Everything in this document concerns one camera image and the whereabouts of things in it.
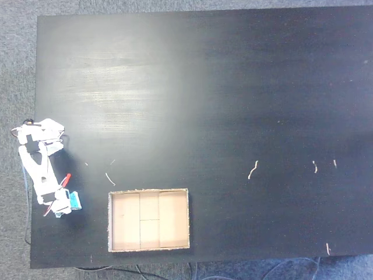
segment cardboard box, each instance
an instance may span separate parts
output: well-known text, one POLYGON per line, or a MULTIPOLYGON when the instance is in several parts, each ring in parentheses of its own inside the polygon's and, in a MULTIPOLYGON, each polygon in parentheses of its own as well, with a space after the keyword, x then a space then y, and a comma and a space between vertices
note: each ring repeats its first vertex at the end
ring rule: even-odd
POLYGON ((190 248, 188 189, 109 193, 109 252, 190 248))

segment red wire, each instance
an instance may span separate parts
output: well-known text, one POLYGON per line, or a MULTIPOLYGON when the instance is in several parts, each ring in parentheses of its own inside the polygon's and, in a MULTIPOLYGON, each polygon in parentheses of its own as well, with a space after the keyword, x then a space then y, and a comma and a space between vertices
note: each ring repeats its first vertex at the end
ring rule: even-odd
MULTIPOLYGON (((66 178, 64 178, 64 180, 63 180, 62 188, 65 188, 65 187, 66 187, 66 185, 68 184, 68 182, 69 182, 69 180, 70 180, 70 177, 71 177, 71 174, 68 173, 68 174, 66 175, 66 178)), ((50 212, 50 210, 51 210, 51 208, 52 208, 52 204, 53 204, 53 202, 51 203, 51 205, 48 206, 46 212, 45 212, 44 215, 43 215, 44 217, 47 216, 48 213, 50 212)))
POLYGON ((66 185, 68 184, 68 182, 69 182, 69 180, 70 180, 70 177, 71 177, 71 174, 68 173, 68 174, 66 175, 66 180, 62 183, 62 188, 65 188, 65 187, 66 187, 66 185))

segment floor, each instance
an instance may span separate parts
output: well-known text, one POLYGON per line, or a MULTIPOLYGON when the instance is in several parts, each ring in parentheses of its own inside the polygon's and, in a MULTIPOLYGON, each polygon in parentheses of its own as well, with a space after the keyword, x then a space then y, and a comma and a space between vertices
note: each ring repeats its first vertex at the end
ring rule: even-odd
MULTIPOLYGON (((17 155, 17 142, 11 137, 9 130, 34 114, 38 15, 372 4, 373 0, 0 0, 0 273, 3 275, 1 278, 140 279, 138 275, 113 270, 29 270, 30 248, 23 240, 27 213, 26 195, 17 155)), ((237 280, 262 279, 266 272, 280 262, 282 260, 200 263, 196 278, 202 280, 219 275, 237 280)), ((131 266, 120 268, 136 270, 131 266)), ((170 280, 190 279, 195 273, 195 264, 192 264, 192 273, 187 264, 140 265, 140 268, 170 280)), ((276 268, 266 280, 313 279, 315 270, 316 265, 312 261, 292 260, 276 268)), ((322 258, 314 279, 373 279, 373 256, 322 258)))

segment table surface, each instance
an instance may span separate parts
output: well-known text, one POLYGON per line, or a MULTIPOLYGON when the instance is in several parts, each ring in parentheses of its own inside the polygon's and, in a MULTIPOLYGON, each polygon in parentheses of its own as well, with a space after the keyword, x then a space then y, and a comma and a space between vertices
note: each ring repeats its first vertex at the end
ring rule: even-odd
POLYGON ((373 253, 372 20, 39 17, 35 119, 66 127, 52 164, 83 209, 44 218, 34 195, 31 267, 373 253), (142 188, 189 189, 190 249, 108 252, 108 192, 142 188))

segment white robotic arm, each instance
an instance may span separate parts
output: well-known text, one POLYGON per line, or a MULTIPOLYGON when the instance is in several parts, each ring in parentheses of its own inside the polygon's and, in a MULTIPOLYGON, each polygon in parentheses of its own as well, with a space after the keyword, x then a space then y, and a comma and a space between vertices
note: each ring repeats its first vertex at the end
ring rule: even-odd
POLYGON ((41 122, 25 121, 21 127, 12 129, 12 134, 21 144, 19 155, 33 180, 37 201, 39 204, 48 205, 44 216, 53 211, 57 218, 82 208, 77 192, 70 193, 65 189, 71 175, 68 174, 58 184, 49 159, 50 155, 64 148, 61 140, 63 133, 64 126, 49 118, 41 122), (35 153, 41 154, 41 164, 32 158, 35 153))

